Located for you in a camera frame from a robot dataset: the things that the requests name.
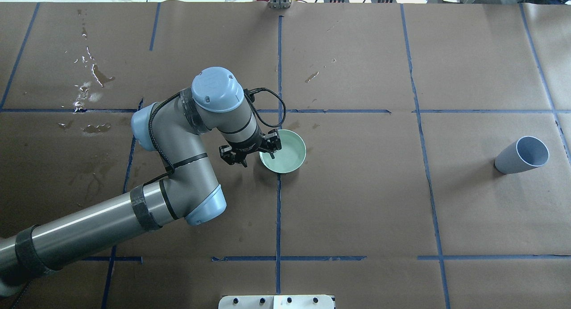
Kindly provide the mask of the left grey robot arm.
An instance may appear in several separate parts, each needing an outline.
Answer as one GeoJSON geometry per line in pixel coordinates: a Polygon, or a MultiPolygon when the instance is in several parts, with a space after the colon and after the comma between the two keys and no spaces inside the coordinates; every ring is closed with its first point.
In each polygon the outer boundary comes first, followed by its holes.
{"type": "Polygon", "coordinates": [[[131,130],[147,151],[156,151],[165,173],[118,197],[47,224],[34,225],[1,242],[1,297],[33,279],[178,219],[192,226],[219,216],[226,200],[201,136],[217,129],[227,144],[220,158],[247,166],[248,154],[281,149],[277,125],[265,133],[255,94],[269,88],[241,87],[234,74],[210,67],[188,88],[135,112],[131,130]]]}

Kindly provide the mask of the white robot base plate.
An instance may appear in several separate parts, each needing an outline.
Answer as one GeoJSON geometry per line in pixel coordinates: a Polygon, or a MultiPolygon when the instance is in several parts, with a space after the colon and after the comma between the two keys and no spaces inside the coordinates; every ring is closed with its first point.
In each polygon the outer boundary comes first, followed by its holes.
{"type": "Polygon", "coordinates": [[[219,309],[336,309],[334,296],[309,295],[237,295],[224,296],[219,309]]]}

